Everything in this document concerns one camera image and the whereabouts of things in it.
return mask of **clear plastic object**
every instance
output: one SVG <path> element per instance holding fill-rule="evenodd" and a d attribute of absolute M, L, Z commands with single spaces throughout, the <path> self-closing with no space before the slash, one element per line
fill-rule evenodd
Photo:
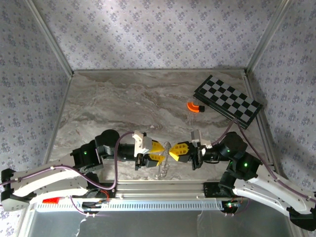
<path fill-rule="evenodd" d="M 168 157 L 169 157 L 169 151 L 171 149 L 171 144 L 169 142 L 165 142 L 163 144 L 163 147 L 164 147 L 164 151 L 160 155 L 165 156 L 165 160 L 158 167 L 158 174 L 156 175 L 156 178 L 158 180 L 165 178 L 169 170 Z"/>

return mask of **wall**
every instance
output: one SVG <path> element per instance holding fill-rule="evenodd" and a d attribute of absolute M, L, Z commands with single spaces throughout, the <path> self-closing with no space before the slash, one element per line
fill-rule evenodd
<path fill-rule="evenodd" d="M 288 178 L 316 191 L 316 3 L 296 1 L 254 70 L 274 148 Z"/>
<path fill-rule="evenodd" d="M 25 170 L 43 162 L 68 78 L 24 1 L 0 6 L 0 170 Z M 0 236 L 20 214 L 0 209 Z"/>
<path fill-rule="evenodd" d="M 280 0 L 37 0 L 77 69 L 246 67 Z"/>

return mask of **white bracket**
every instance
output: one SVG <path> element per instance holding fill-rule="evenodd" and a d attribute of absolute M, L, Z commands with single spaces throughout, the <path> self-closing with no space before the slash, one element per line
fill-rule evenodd
<path fill-rule="evenodd" d="M 195 147 L 198 147 L 198 143 L 200 143 L 202 146 L 205 146 L 207 149 L 212 148 L 211 141 L 203 139 L 201 132 L 199 130 L 191 131 L 191 139 L 192 139 L 192 144 Z M 204 155 L 205 152 L 206 152 L 206 150 L 202 149 L 202 155 Z"/>
<path fill-rule="evenodd" d="M 290 205 L 269 191 L 241 179 L 236 179 L 234 187 L 233 192 L 237 196 L 250 198 L 272 207 L 287 217 L 289 216 L 289 212 L 286 208 L 290 207 Z"/>
<path fill-rule="evenodd" d="M 153 141 L 150 137 L 144 136 L 140 131 L 135 131 L 133 138 L 135 139 L 134 157 L 137 157 L 139 153 L 146 154 L 152 150 Z"/>
<path fill-rule="evenodd" d="M 278 198 L 285 200 L 297 212 L 301 214 L 310 214 L 310 209 L 315 208 L 314 202 L 293 193 L 292 191 L 283 187 L 279 182 L 277 182 L 277 180 L 274 180 L 274 178 L 270 175 L 268 170 L 263 165 L 259 166 L 257 170 L 257 175 L 258 177 L 249 179 L 249 183 L 259 186 L 276 195 Z M 290 188 L 294 189 L 295 191 L 302 193 L 308 197 L 314 197 L 313 192 L 301 189 L 299 186 L 291 183 L 289 180 L 283 178 L 275 172 L 274 175 L 277 177 L 278 180 L 280 180 Z"/>

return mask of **metal bar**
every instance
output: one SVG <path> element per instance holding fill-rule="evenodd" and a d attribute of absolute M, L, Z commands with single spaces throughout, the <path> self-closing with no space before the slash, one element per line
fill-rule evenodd
<path fill-rule="evenodd" d="M 36 3 L 33 0 L 24 0 L 26 5 L 29 7 L 31 10 L 31 13 L 33 14 L 35 20 L 39 24 L 40 30 L 43 32 L 48 44 L 50 45 L 52 51 L 56 55 L 59 63 L 63 67 L 64 71 L 66 72 L 67 76 L 72 76 L 73 75 L 73 70 L 71 69 L 63 51 L 59 47 L 54 35 L 50 31 L 49 27 L 44 21 L 44 18 L 42 14 L 39 11 L 39 8 L 37 7 Z"/>
<path fill-rule="evenodd" d="M 237 73 L 244 70 L 244 67 L 232 67 L 230 69 L 100 69 L 100 70 L 75 70 L 74 74 L 79 73 L 114 73 L 114 72 L 230 72 Z"/>
<path fill-rule="evenodd" d="M 196 210 L 224 210 L 221 201 L 121 201 L 114 200 L 103 204 L 101 208 L 92 208 L 89 211 L 196 211 Z M 38 212 L 76 211 L 72 204 L 39 204 Z"/>
<path fill-rule="evenodd" d="M 252 54 L 251 58 L 249 59 L 247 63 L 247 75 L 251 73 L 256 65 L 258 64 L 263 52 L 267 48 L 269 42 L 271 41 L 273 35 L 277 31 L 279 25 L 281 24 L 287 10 L 292 5 L 293 0 L 282 0 L 280 4 L 277 6 L 273 17 L 271 18 L 270 22 L 268 23 L 266 30 L 263 32 L 261 39 L 254 50 L 254 53 Z"/>
<path fill-rule="evenodd" d="M 62 100 L 60 108 L 59 108 L 57 120 L 56 120 L 54 129 L 53 129 L 53 134 L 52 134 L 52 136 L 51 136 L 51 138 L 49 140 L 49 144 L 48 144 L 48 148 L 47 148 L 47 151 L 46 151 L 46 154 L 45 154 L 45 158 L 44 158 L 43 164 L 47 164 L 48 163 L 50 155 L 51 155 L 51 152 L 53 151 L 55 139 L 56 139 L 56 136 L 57 136 L 57 132 L 58 132 L 58 129 L 59 129 L 61 118 L 63 116 L 63 111 L 64 111 L 64 108 L 65 108 L 65 104 L 66 104 L 66 100 L 67 100 L 67 96 L 68 96 L 68 92 L 69 92 L 69 88 L 70 88 L 70 84 L 72 82 L 72 79 L 73 79 L 73 77 L 70 76 L 69 80 L 68 80 L 68 83 L 67 83 L 67 87 L 66 87 L 66 91 L 65 91 L 63 100 Z"/>
<path fill-rule="evenodd" d="M 247 91 L 248 95 L 250 95 L 253 99 L 255 99 L 254 93 L 253 93 L 251 86 L 250 86 L 250 81 L 249 81 L 248 77 L 246 76 L 245 72 L 243 72 L 242 78 L 245 82 L 246 91 Z M 265 130 L 264 123 L 262 122 L 262 114 L 261 113 L 262 113 L 262 110 L 256 116 L 256 121 L 257 121 L 257 124 L 259 127 L 259 132 L 260 132 L 260 135 L 262 138 L 263 146 L 264 146 L 264 149 L 266 151 L 267 159 L 269 162 L 273 162 L 274 161 L 273 154 L 272 154 L 272 150 L 271 150 L 271 147 L 269 144 L 270 143 L 269 139 L 267 137 L 267 131 Z"/>
<path fill-rule="evenodd" d="M 116 199 L 121 200 L 230 200 L 231 197 L 205 198 L 203 183 L 209 180 L 119 181 Z"/>

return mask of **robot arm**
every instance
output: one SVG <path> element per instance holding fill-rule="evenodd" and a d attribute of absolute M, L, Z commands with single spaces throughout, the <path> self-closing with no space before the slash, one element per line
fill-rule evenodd
<path fill-rule="evenodd" d="M 142 166 L 155 167 L 163 162 L 164 156 L 152 154 L 164 150 L 159 142 L 152 140 L 145 133 L 139 131 L 134 132 L 133 138 L 135 139 L 135 145 L 119 145 L 118 160 L 135 162 L 135 170 Z M 48 198 L 83 196 L 91 190 L 95 190 L 96 187 L 89 184 L 78 172 L 56 169 L 55 167 L 59 165 L 72 167 L 99 183 L 97 175 L 92 172 L 103 168 L 103 160 L 114 159 L 114 148 L 118 139 L 118 132 L 106 130 L 90 143 L 73 150 L 70 154 L 73 158 L 61 158 L 27 171 L 3 170 L 1 172 L 2 182 L 16 181 L 4 185 L 4 191 L 1 193 L 1 204 L 4 210 L 23 209 L 29 204 Z M 45 169 L 48 169 L 48 171 L 41 173 L 41 170 Z M 28 179 L 21 179 L 21 177 L 38 172 L 39 174 Z"/>
<path fill-rule="evenodd" d="M 316 229 L 316 195 L 301 189 L 289 180 L 269 170 L 258 158 L 246 152 L 247 144 L 235 132 L 210 148 L 198 132 L 192 132 L 192 142 L 178 143 L 170 149 L 177 161 L 192 162 L 192 169 L 203 162 L 229 161 L 219 187 L 222 193 L 246 197 L 270 206 L 297 226 Z"/>
<path fill-rule="evenodd" d="M 288 216 L 295 225 L 303 229 L 316 229 L 315 194 L 292 184 L 269 170 L 258 158 L 247 153 L 247 144 L 235 132 L 227 133 L 224 139 L 215 145 L 203 140 L 199 131 L 193 131 L 191 136 L 192 142 L 178 143 L 169 153 L 176 161 L 191 161 L 193 170 L 200 168 L 204 162 L 229 161 L 218 185 L 221 196 L 240 196 L 256 200 Z M 164 150 L 159 142 L 138 131 L 134 132 L 133 138 L 135 145 L 119 145 L 118 160 L 135 162 L 135 170 L 142 166 L 154 167 L 162 163 L 163 156 L 152 154 Z M 73 159 L 55 160 L 50 164 L 22 172 L 3 170 L 1 180 L 7 183 L 1 193 L 4 210 L 19 210 L 30 203 L 47 198 L 99 197 L 101 189 L 88 183 L 79 173 L 54 167 L 72 167 L 99 184 L 98 177 L 93 171 L 103 168 L 103 160 L 114 159 L 114 147 L 118 139 L 119 134 L 116 131 L 106 130 L 90 143 L 73 150 Z M 25 175 L 50 167 L 52 169 L 48 172 L 21 179 Z"/>

